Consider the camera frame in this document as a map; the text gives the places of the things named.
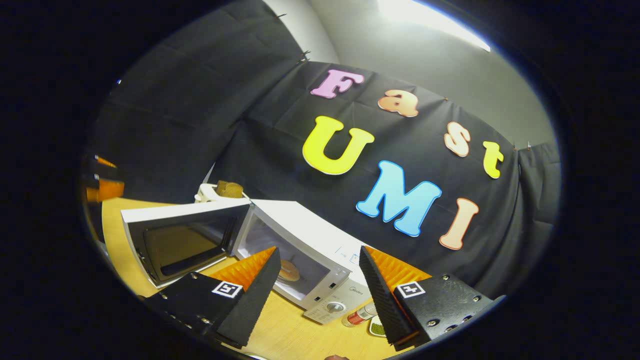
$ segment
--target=blue letter m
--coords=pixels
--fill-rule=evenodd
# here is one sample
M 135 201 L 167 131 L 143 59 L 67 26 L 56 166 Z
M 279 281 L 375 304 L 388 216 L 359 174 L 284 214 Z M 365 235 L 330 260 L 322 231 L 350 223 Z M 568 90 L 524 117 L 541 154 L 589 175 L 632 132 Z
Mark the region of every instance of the blue letter m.
M 367 200 L 360 201 L 356 209 L 370 217 L 380 214 L 378 206 L 385 200 L 382 221 L 389 222 L 404 210 L 404 216 L 394 222 L 394 227 L 409 236 L 420 234 L 420 225 L 433 201 L 442 191 L 435 184 L 423 181 L 408 193 L 404 193 L 404 170 L 391 161 L 378 163 L 380 177 L 371 189 Z

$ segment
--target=microwave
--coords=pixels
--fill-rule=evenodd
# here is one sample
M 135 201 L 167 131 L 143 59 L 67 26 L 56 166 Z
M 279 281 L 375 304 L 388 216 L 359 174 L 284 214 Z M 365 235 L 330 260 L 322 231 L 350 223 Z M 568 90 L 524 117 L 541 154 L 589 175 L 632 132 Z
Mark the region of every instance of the microwave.
M 296 201 L 219 197 L 214 187 L 203 184 L 194 204 L 121 211 L 131 250 L 156 288 L 276 246 L 273 289 L 307 318 L 326 324 L 371 297 L 358 265 L 365 243 Z

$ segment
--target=table surface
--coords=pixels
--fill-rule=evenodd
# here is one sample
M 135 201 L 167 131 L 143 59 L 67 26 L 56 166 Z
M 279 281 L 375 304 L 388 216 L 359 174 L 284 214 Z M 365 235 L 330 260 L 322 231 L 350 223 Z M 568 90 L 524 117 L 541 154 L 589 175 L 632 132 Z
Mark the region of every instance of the table surface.
M 109 258 L 124 283 L 137 295 L 149 297 L 159 290 L 151 285 L 135 260 L 124 233 L 120 210 L 169 205 L 173 204 L 124 198 L 105 200 L 102 204 L 102 228 Z M 227 258 L 200 273 L 210 275 L 236 261 L 236 258 Z M 302 308 L 272 290 L 249 344 L 241 350 L 232 349 L 269 360 L 324 360 L 331 355 L 350 360 L 386 359 L 409 350 L 396 352 L 386 338 L 369 334 L 370 320 L 351 328 L 343 326 L 340 319 L 321 325 L 305 318 L 303 312 Z

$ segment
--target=microwave window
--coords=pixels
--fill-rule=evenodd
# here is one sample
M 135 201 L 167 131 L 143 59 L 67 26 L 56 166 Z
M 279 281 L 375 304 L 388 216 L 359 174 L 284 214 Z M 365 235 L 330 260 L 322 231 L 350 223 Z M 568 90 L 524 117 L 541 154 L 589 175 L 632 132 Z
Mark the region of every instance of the microwave window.
M 145 245 L 151 263 L 164 276 L 183 272 L 224 253 L 229 219 L 147 229 Z
M 298 300 L 304 299 L 330 272 L 254 216 L 239 252 L 251 256 L 272 246 L 280 249 L 280 273 L 276 284 Z

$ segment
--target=yellow letter u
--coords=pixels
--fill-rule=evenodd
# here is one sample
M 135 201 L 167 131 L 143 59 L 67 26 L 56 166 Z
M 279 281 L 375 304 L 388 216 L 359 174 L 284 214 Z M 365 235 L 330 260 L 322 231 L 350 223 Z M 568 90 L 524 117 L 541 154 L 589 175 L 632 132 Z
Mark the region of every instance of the yellow letter u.
M 351 141 L 339 159 L 333 160 L 324 155 L 324 148 L 336 131 L 344 125 L 338 120 L 326 116 L 316 118 L 316 127 L 311 131 L 307 141 L 302 146 L 302 156 L 312 167 L 329 175 L 340 175 L 349 171 L 360 156 L 362 149 L 375 139 L 372 134 L 362 129 L 349 130 Z

